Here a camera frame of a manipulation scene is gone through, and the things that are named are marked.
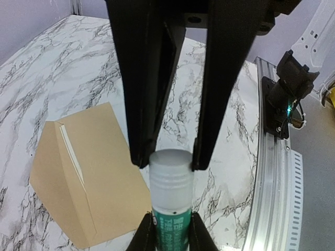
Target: white wall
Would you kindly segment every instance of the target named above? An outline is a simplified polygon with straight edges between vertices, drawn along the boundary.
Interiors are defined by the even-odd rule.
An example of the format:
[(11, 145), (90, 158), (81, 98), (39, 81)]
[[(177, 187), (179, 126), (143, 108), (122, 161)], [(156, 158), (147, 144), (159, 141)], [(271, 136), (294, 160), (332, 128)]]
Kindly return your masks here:
[[(104, 0), (81, 0), (85, 16), (108, 18)], [(278, 64), (285, 51), (298, 40), (307, 28), (321, 0), (302, 0), (290, 15), (280, 15), (276, 25), (266, 36), (256, 37), (247, 60), (253, 62), (259, 56), (270, 63)], [(206, 30), (187, 29), (186, 37), (206, 42)], [(325, 78), (335, 69), (335, 45), (315, 81), (315, 89), (319, 89)]]
[(69, 0), (0, 0), (0, 65), (70, 13)]

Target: green led light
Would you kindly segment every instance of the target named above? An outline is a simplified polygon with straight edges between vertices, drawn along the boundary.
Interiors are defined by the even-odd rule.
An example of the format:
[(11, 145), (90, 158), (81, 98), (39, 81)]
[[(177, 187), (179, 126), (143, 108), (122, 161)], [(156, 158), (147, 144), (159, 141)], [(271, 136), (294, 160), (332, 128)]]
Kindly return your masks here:
[(287, 115), (289, 116), (289, 114), (291, 113), (292, 111), (292, 106), (288, 106), (287, 107)]

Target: cardboard box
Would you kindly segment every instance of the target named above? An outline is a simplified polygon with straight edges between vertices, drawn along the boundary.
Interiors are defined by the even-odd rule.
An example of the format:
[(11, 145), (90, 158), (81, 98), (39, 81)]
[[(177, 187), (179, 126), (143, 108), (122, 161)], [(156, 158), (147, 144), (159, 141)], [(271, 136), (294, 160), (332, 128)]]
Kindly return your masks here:
[(30, 183), (78, 248), (135, 230), (151, 210), (109, 103), (46, 122)]

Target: glue stick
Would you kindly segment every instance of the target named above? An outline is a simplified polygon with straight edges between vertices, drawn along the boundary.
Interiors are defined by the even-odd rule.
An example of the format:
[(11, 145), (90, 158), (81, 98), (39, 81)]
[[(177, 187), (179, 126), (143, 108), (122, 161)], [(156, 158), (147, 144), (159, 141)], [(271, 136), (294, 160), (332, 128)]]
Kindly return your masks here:
[(194, 173), (192, 155), (160, 150), (149, 160), (153, 222), (158, 251), (186, 251), (191, 221)]

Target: marble surface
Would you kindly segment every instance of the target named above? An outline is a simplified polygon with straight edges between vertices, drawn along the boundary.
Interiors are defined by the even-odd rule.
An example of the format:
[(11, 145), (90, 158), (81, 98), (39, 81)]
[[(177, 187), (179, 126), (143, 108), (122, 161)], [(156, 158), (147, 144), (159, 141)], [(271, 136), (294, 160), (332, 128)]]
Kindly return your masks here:
[[(205, 45), (185, 39), (159, 149), (192, 150), (204, 59)], [(105, 19), (70, 16), (0, 66), (0, 250), (77, 250), (34, 193), (29, 173), (46, 120), (107, 101), (127, 137), (121, 76)], [(258, 115), (257, 70), (246, 62), (210, 167), (195, 174), (193, 210), (200, 213), (220, 250), (240, 250), (247, 233)], [(142, 174), (149, 185), (148, 170)], [(123, 251), (133, 234), (89, 250)]]

